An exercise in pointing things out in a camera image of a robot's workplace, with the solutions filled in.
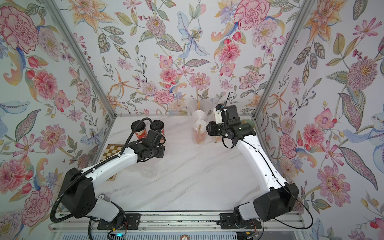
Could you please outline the clear plastic carrier bag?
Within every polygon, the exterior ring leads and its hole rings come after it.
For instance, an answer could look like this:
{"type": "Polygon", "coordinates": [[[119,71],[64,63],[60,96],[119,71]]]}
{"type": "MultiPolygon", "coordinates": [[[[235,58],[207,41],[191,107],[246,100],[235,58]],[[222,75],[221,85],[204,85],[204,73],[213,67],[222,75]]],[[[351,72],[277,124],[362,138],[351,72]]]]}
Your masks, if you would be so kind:
{"type": "Polygon", "coordinates": [[[230,105],[228,101],[223,104],[214,104],[209,114],[209,120],[218,123],[223,123],[226,120],[232,120],[238,117],[237,107],[230,105]]]}

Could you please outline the white lid red back cup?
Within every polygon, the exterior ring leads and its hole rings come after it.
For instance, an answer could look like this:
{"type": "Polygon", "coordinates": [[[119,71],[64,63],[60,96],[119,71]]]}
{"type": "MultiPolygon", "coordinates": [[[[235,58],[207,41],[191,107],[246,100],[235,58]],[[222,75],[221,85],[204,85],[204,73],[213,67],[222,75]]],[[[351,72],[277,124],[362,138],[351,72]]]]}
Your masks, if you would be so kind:
{"type": "Polygon", "coordinates": [[[205,142],[207,131],[207,122],[200,120],[193,124],[193,141],[195,144],[202,145],[205,142]]]}

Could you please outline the white lid red cup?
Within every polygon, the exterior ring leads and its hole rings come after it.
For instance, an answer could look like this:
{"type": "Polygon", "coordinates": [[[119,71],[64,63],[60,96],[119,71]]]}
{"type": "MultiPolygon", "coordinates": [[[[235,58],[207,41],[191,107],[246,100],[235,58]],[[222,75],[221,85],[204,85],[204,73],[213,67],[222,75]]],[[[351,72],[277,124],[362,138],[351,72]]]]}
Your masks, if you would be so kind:
{"type": "Polygon", "coordinates": [[[192,113],[193,121],[200,121],[200,120],[204,121],[206,119],[206,116],[207,114],[202,110],[196,110],[192,113]]]}
{"type": "Polygon", "coordinates": [[[207,122],[200,120],[193,124],[193,141],[195,144],[202,145],[205,142],[207,131],[207,122]]]}

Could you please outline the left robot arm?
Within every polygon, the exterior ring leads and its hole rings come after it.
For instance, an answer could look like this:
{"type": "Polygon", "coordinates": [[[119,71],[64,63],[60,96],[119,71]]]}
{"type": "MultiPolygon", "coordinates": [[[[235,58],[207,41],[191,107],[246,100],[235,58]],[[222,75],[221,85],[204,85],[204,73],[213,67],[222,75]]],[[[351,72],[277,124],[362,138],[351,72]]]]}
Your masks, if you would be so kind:
{"type": "Polygon", "coordinates": [[[120,152],[83,170],[70,169],[63,180],[50,218],[59,223],[69,218],[92,218],[106,222],[123,222],[124,210],[114,202],[96,197],[95,190],[122,169],[152,158],[161,159],[165,153],[165,137],[150,130],[147,136],[123,146],[120,152]]]}

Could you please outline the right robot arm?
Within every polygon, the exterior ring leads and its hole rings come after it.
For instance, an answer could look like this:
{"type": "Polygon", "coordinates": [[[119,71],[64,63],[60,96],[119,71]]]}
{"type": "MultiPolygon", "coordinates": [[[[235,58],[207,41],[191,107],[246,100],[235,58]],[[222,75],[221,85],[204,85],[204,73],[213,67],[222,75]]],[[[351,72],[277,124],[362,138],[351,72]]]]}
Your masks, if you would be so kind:
{"type": "Polygon", "coordinates": [[[234,105],[217,105],[213,113],[215,119],[206,127],[208,135],[231,140],[232,147],[240,150],[248,161],[260,187],[254,200],[234,208],[236,225],[242,227],[254,219],[267,222],[293,211],[299,189],[273,166],[254,128],[242,123],[234,105]]]}

